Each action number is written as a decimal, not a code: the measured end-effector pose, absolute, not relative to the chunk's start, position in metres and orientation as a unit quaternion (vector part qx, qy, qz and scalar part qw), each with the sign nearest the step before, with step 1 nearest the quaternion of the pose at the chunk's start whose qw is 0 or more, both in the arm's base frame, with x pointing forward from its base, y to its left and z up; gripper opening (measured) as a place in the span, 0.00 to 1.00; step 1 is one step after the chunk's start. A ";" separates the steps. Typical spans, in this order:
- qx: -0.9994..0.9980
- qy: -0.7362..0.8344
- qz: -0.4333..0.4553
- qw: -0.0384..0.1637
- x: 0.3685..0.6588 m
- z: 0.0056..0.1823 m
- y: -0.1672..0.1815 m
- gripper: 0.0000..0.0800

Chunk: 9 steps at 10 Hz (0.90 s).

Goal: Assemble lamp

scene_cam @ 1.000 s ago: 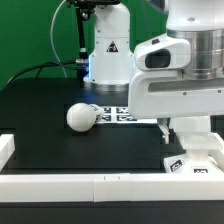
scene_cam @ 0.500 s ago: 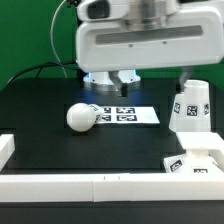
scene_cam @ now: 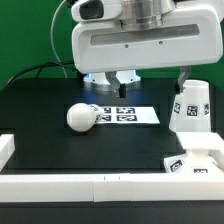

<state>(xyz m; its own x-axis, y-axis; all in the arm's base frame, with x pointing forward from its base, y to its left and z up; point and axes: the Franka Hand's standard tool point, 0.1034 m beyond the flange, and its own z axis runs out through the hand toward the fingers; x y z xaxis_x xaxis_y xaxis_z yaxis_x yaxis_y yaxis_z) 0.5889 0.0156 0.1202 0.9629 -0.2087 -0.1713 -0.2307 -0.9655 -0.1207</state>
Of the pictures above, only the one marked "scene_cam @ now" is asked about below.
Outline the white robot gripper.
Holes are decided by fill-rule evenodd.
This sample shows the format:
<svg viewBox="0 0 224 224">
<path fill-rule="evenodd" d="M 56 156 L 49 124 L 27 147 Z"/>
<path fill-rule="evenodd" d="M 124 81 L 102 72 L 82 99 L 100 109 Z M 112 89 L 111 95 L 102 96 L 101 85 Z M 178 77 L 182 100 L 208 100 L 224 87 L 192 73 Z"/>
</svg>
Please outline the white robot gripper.
<svg viewBox="0 0 224 224">
<path fill-rule="evenodd" d="M 75 67 L 106 72 L 117 98 L 126 97 L 126 84 L 114 71 L 182 66 L 182 93 L 190 66 L 223 55 L 224 0 L 78 0 L 71 14 Z"/>
</svg>

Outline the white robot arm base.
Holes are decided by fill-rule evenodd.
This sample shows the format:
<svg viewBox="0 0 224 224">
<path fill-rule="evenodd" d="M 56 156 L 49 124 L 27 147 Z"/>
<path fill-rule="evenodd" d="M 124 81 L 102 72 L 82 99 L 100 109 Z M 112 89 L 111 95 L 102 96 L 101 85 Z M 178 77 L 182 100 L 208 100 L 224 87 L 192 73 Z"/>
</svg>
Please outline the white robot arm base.
<svg viewBox="0 0 224 224">
<path fill-rule="evenodd" d="M 88 73 L 84 76 L 83 81 L 85 88 L 108 92 L 117 90 L 122 84 L 127 90 L 138 88 L 141 78 L 135 70 L 126 70 Z"/>
</svg>

